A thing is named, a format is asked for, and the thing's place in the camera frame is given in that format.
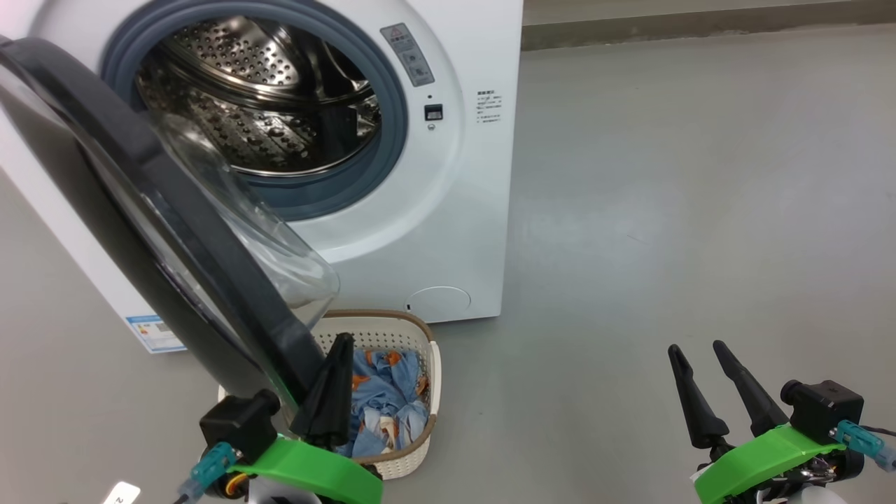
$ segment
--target teal connector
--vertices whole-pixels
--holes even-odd
[[[831,434],[838,443],[857,451],[874,460],[878,467],[887,473],[896,472],[896,450],[890,448],[873,433],[862,429],[855,423],[844,420],[837,424],[837,429]]]
[[[194,504],[218,478],[237,462],[237,454],[228,443],[218,443],[193,466],[190,477],[177,488],[177,504]]]

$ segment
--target stainless steel drum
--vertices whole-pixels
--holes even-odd
[[[137,89],[149,109],[187,117],[234,169],[260,176],[333,169],[382,120],[369,83],[336,48],[242,16],[162,41],[144,60]]]

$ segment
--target gray floor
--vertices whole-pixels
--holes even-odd
[[[834,378],[896,427],[894,47],[877,27],[523,55],[504,314],[437,327],[439,424],[386,502],[695,502],[670,343],[732,442],[748,420],[715,338],[773,395]],[[170,501],[213,383],[147,355],[0,196],[7,499],[92,504],[125,479]],[[835,489],[893,486],[872,468]]]

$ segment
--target baseboard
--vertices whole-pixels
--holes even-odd
[[[896,22],[896,1],[854,0],[522,27],[522,50]]]

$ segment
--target blue and orange garment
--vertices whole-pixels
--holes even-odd
[[[426,377],[415,352],[355,350],[351,434],[344,456],[376,456],[406,448],[426,427],[420,400]]]

